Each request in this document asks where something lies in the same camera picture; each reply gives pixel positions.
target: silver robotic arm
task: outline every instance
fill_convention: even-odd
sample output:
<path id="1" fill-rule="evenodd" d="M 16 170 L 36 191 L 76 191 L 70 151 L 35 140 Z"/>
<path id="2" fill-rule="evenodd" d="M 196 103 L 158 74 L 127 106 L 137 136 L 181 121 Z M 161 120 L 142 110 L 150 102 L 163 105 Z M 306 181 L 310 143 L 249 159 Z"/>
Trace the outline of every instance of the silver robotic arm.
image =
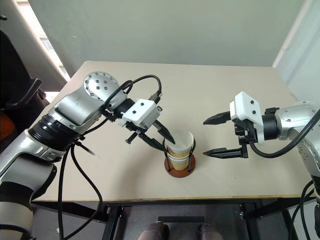
<path id="1" fill-rule="evenodd" d="M 0 155 L 0 235 L 3 239 L 28 239 L 33 213 L 30 201 L 45 193 L 54 179 L 54 163 L 67 149 L 84 139 L 87 130 L 104 115 L 109 121 L 120 119 L 120 125 L 134 131 L 127 143 L 140 137 L 148 145 L 165 151 L 161 143 L 145 133 L 154 125 L 158 132 L 174 143 L 170 132 L 157 120 L 159 90 L 150 99 L 134 102 L 127 93 L 135 81 L 121 86 L 105 72 L 86 76 L 83 85 L 66 95 L 33 127 L 22 132 Z"/>
<path id="2" fill-rule="evenodd" d="M 305 168 L 315 187 L 314 194 L 320 204 L 320 106 L 314 102 L 297 102 L 279 109 L 268 108 L 261 114 L 259 102 L 245 92 L 240 92 L 230 103 L 230 111 L 219 113 L 204 121 L 205 125 L 218 125 L 228 120 L 234 122 L 240 148 L 216 148 L 204 152 L 214 158 L 248 158 L 247 145 L 264 158 L 279 157 L 294 147 L 298 148 Z M 274 153 L 261 152 L 255 143 L 267 140 L 291 140 L 283 149 Z M 315 230 L 320 238 L 320 207 L 315 208 Z"/>

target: floor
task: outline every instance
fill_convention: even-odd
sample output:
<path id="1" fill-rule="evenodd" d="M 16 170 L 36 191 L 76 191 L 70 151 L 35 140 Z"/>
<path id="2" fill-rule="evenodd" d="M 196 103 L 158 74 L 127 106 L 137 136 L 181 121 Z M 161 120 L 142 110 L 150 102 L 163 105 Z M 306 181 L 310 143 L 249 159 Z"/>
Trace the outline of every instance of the floor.
<path id="1" fill-rule="evenodd" d="M 95 208 L 96 203 L 82 203 Z M 126 229 L 122 240 L 136 240 L 140 233 L 159 216 L 204 216 L 205 221 L 215 226 L 224 240 L 248 240 L 245 220 L 240 217 L 240 208 L 236 204 L 228 205 L 149 205 L 126 207 Z M 63 216 L 64 236 L 75 230 L 85 220 L 68 215 Z M 195 240 L 199 223 L 167 223 L 170 240 Z M 261 240 L 287 239 L 288 232 L 280 213 L 264 217 L 257 221 Z M 34 213 L 32 236 L 38 240 L 59 239 L 58 218 L 56 212 L 36 209 Z M 74 240 L 100 240 L 105 229 L 104 223 L 92 222 Z"/>

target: table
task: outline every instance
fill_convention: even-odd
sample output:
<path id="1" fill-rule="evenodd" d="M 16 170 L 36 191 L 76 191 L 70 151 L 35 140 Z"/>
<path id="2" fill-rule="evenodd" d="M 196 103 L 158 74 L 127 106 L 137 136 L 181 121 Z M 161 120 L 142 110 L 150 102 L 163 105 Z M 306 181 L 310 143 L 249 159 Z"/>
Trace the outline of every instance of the table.
<path id="1" fill-rule="evenodd" d="M 163 92 L 159 102 L 163 111 L 158 120 L 169 130 L 188 130 L 196 139 L 194 172 L 185 178 L 174 178 L 164 168 L 162 152 L 138 138 L 128 145 L 125 139 L 131 132 L 116 122 L 108 122 L 88 134 L 83 144 L 99 158 L 79 147 L 75 154 L 81 167 L 100 190 L 103 201 L 109 205 L 161 201 L 195 203 L 205 200 L 249 200 L 253 203 L 262 198 L 294 200 L 310 180 L 295 148 L 275 159 L 262 158 L 250 148 L 249 158 L 218 159 L 202 154 L 213 148 L 239 148 L 232 122 L 213 126 L 203 125 L 203 121 L 228 111 L 229 102 L 240 91 L 255 98 L 262 112 L 270 107 L 288 107 L 296 101 L 272 67 L 87 61 L 41 115 L 81 86 L 86 75 L 96 71 L 111 74 L 120 84 L 146 74 L 157 75 L 161 79 Z M 157 82 L 146 79 L 134 85 L 129 97 L 133 100 L 148 99 L 156 90 Z M 162 140 L 154 127 L 148 130 L 147 135 Z M 259 148 L 264 152 L 275 152 L 286 144 L 287 141 L 273 140 Z M 57 196 L 58 177 L 37 201 L 55 202 Z M 70 157 L 64 173 L 62 199 L 65 202 L 98 200 Z"/>

